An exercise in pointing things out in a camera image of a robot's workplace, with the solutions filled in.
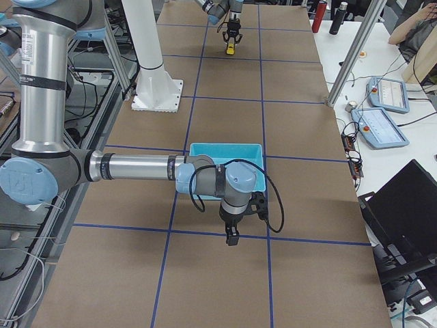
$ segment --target person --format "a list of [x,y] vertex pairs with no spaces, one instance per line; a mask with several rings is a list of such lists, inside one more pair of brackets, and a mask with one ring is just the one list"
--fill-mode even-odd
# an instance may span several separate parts
[[[399,51],[407,62],[417,54],[433,28],[437,26],[437,3],[428,3],[401,25],[395,28],[389,38],[389,44],[398,44]],[[436,84],[437,69],[434,66],[429,80]]]
[[419,9],[421,9],[421,6],[425,7],[427,4],[431,2],[435,2],[435,0],[407,0],[401,15],[396,21],[395,28],[401,25],[403,22],[405,22],[417,11],[419,11]]

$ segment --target white pillar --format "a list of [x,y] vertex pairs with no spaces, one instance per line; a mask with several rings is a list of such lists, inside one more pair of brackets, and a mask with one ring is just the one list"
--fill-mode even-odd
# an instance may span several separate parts
[[183,81],[166,72],[156,29],[152,0],[122,0],[141,71],[132,109],[178,111]]

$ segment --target blue plastic bin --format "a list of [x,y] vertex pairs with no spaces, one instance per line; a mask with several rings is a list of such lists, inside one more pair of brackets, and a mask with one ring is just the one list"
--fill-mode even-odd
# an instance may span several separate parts
[[[231,159],[246,159],[264,169],[262,147],[257,143],[192,143],[190,156],[208,155],[215,164],[223,164]],[[265,191],[264,175],[258,170],[257,182],[253,191]],[[215,197],[202,196],[205,200],[217,200]]]

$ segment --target blue tape grid line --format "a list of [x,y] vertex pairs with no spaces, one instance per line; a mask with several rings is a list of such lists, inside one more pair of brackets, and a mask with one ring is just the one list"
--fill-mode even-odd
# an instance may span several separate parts
[[261,100],[250,98],[225,98],[225,97],[209,97],[209,96],[182,96],[181,98],[196,98],[196,99],[211,99],[211,100],[232,100],[232,101],[251,101],[260,103],[282,103],[282,104],[302,104],[302,105],[323,105],[323,101],[298,101],[298,100]]
[[[159,228],[147,228],[147,227],[133,227],[128,225],[107,225],[107,224],[95,224],[95,223],[75,223],[75,227],[82,228],[98,228],[98,229],[115,229],[115,230],[131,230],[131,231],[146,231],[157,233],[169,233],[172,234],[189,234],[194,236],[215,236],[226,237],[226,234],[218,232],[206,232],[206,231],[192,231],[192,230],[178,230],[178,229],[159,229]],[[266,240],[267,236],[255,236],[252,234],[241,234],[240,238],[245,239],[261,239]],[[371,247],[370,243],[364,243],[359,241],[327,241],[324,239],[307,239],[307,238],[288,238],[288,237],[275,237],[270,236],[271,241],[284,241],[289,243],[311,243],[311,244],[325,244],[325,245],[349,245],[349,246],[364,246]]]
[[161,287],[163,285],[165,263],[167,261],[167,254],[168,254],[168,251],[169,251],[171,229],[173,227],[173,218],[174,218],[174,214],[175,214],[175,208],[176,208],[176,201],[177,201],[177,199],[178,199],[178,193],[175,192],[175,197],[174,197],[174,200],[173,200],[173,208],[171,209],[171,215],[170,215],[169,229],[168,229],[168,232],[167,232],[167,239],[165,241],[164,256],[163,256],[163,261],[161,263],[161,270],[160,270],[160,273],[159,273],[158,287],[156,289],[155,304],[154,304],[154,307],[153,307],[152,320],[150,321],[150,328],[153,328],[155,326],[156,313],[158,311],[159,296],[160,296],[160,292],[161,292]]
[[[197,78],[196,78],[196,84],[195,84],[195,89],[194,89],[194,97],[193,97],[193,102],[191,103],[191,111],[190,111],[190,118],[188,120],[188,126],[186,129],[186,134],[185,134],[185,142],[184,142],[184,151],[183,154],[186,154],[186,145],[188,143],[188,136],[190,133],[190,127],[191,127],[191,120],[193,119],[193,111],[194,111],[194,105],[195,105],[195,101],[196,101],[196,93],[197,93],[197,87],[199,86],[199,77],[200,77],[200,70],[201,70],[201,65],[202,65],[202,56],[203,56],[203,52],[205,50],[205,43],[206,43],[206,35],[208,32],[208,28],[205,28],[205,36],[203,37],[203,44],[202,44],[202,52],[201,52],[201,58],[199,61],[199,68],[197,70]],[[169,249],[169,244],[170,244],[170,236],[172,233],[172,226],[173,226],[173,218],[174,218],[174,213],[175,213],[175,208],[176,208],[176,202],[178,200],[178,193],[175,193],[175,198],[173,201],[173,208],[171,210],[171,217],[170,217],[170,223],[169,223],[169,231],[167,233],[167,240],[165,242],[165,250],[164,250],[164,256],[163,256],[163,263],[161,264],[161,271],[160,271],[160,275],[159,275],[159,281],[158,281],[158,288],[156,290],[156,297],[155,297],[155,304],[154,304],[154,310],[153,310],[153,315],[152,315],[152,321],[150,323],[150,328],[154,328],[155,326],[155,320],[156,320],[156,312],[158,309],[158,303],[159,303],[159,296],[160,296],[160,291],[161,291],[161,286],[163,283],[163,277],[164,277],[164,271],[165,271],[165,263],[167,261],[167,252]]]
[[3,80],[0,81],[0,85],[2,85],[6,79],[7,79],[7,77],[3,77]]
[[[267,154],[266,150],[266,116],[264,111],[264,82],[262,74],[262,36],[261,36],[261,12],[258,6],[258,43],[259,43],[259,76],[261,85],[261,110],[262,110],[262,139],[264,154]],[[263,156],[264,169],[267,171],[267,158]],[[268,187],[266,187],[266,196],[268,197]],[[273,277],[272,277],[272,252],[270,246],[270,230],[266,227],[266,244],[267,244],[267,268],[268,268],[268,303],[270,313],[270,328],[274,328],[274,309],[273,309]]]
[[240,60],[242,62],[279,62],[279,63],[298,63],[298,64],[320,64],[320,61],[307,61],[307,60],[286,60],[286,59],[256,59],[256,58],[235,58],[235,57],[212,57],[212,56],[194,56],[194,55],[172,55],[163,54],[163,57],[181,57],[181,58],[203,58],[203,59],[222,59],[222,60]]
[[5,12],[7,12],[9,9],[11,9],[12,8],[12,5],[10,5],[9,7],[7,7],[6,8],[6,10],[3,12],[3,13],[5,13]]
[[[210,29],[216,29],[215,26],[207,26],[207,25],[192,25],[192,24],[169,24],[169,23],[157,23],[158,26],[174,26],[174,27],[208,27]],[[262,31],[290,31],[290,32],[312,32],[310,29],[275,29],[275,28],[267,28],[267,27],[242,27],[242,30],[245,29],[259,29]]]
[[[263,116],[263,133],[264,133],[264,116]],[[263,143],[266,144],[266,140],[263,134]],[[170,149],[170,148],[154,148],[154,147],[140,147],[140,146],[124,146],[124,145],[106,145],[108,148],[122,148],[122,149],[138,149],[138,150],[152,150],[161,152],[180,152],[182,154],[188,154],[189,149]],[[263,155],[264,159],[292,159],[295,161],[316,161],[316,162],[331,162],[331,163],[347,163],[345,159],[315,159],[312,157],[297,157],[297,156],[277,156],[277,155]]]

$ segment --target light blue joint cap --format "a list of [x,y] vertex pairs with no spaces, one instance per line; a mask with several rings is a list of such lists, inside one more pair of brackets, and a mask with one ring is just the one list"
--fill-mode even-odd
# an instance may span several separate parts
[[226,180],[236,191],[251,193],[257,182],[255,168],[241,162],[230,163],[226,167]]
[[43,164],[23,157],[9,159],[0,167],[0,187],[24,205],[50,202],[58,193],[52,173]]
[[218,17],[213,16],[213,15],[208,15],[208,21],[211,24],[216,25],[220,21],[220,19]]
[[0,24],[2,24],[4,27],[20,27],[20,24],[14,19],[3,19],[0,20]]
[[24,8],[42,8],[56,1],[57,0],[12,0],[12,3]]
[[3,51],[3,53],[9,57],[10,55],[12,55],[15,50],[14,48],[12,48],[9,44],[0,42],[0,51]]
[[[178,193],[190,193],[190,179],[195,168],[191,163],[184,163],[178,166],[176,173],[176,191]],[[193,179],[191,190],[196,190],[196,177]]]
[[80,41],[102,41],[106,34],[107,32],[104,27],[102,29],[84,29],[77,31],[74,39]]

